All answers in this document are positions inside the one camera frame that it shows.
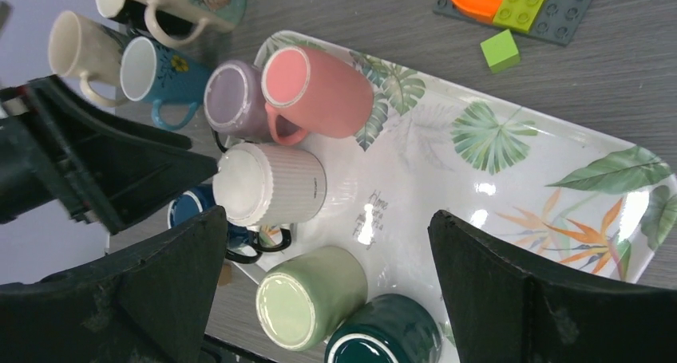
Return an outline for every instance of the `floral tray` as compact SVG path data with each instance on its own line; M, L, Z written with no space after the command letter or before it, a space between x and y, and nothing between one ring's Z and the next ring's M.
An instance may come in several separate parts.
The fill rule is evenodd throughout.
M365 128L342 140L316 134L299 147L327 172L318 215L295 242L241 266L259 282L278 263L332 244L365 268L370 297L421 303L457 361L427 227L446 209L491 235L571 268L636 282L677 216L677 180L659 157L624 140L295 32L268 38L352 64L374 85Z

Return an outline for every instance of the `toy block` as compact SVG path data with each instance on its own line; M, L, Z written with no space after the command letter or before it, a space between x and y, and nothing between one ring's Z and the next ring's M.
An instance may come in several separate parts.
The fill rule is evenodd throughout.
M493 24L518 32L529 32L545 0L503 0Z
M492 73L498 73L520 63L520 51L510 30L504 30L483 41L480 47Z

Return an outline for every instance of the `white mug handle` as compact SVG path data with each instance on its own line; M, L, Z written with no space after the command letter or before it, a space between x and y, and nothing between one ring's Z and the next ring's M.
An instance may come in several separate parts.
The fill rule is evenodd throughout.
M106 106L109 108L115 108L116 106L122 105L125 102L129 101L126 97L122 97L120 100L117 101L103 97L101 94L94 92L94 89L92 89L92 85L90 84L91 80L92 74L90 72L82 72L82 74L80 75L80 90L94 104Z
M161 44L166 45L169 48L179 48L195 41L209 23L208 18L201 18L188 37L176 40L175 38L169 37L169 35L160 27L160 23L157 22L157 7L159 5L160 0L148 0L148 7L146 7L144 20L150 34Z

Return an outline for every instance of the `white wall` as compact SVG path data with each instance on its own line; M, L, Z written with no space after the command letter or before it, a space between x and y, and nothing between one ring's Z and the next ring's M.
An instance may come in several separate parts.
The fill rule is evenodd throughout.
M104 22L94 0L7 0L14 7L0 37L0 82L21 85L51 74L47 41L53 20L73 10ZM117 28L117 25L106 22ZM73 90L77 82L69 81ZM95 85L107 97L111 86ZM58 201L47 203L13 222L0 225L0 284L36 282L46 275L90 262L104 255L108 232L98 223L75 223Z

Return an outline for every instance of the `wooden table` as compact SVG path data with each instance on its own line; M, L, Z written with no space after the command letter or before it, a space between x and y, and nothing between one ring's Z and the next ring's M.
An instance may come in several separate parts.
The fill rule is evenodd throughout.
M497 31L433 15L435 1L247 0L235 33L211 35L187 52L212 65L253 61L266 37L296 30L640 144L677 168L675 0L594 0L569 46L516 37L521 63L495 75L480 42ZM148 106L117 112L151 124ZM177 122L184 112L176 109L168 120ZM220 155L204 114L180 132L192 138L195 152ZM158 212L111 239L111 246L118 250L166 227L166 211ZM320 348L289 353L267 340L256 321L255 284L233 273L233 283L217 290L208 333L280 362L322 360ZM674 234L640 283L677 288Z

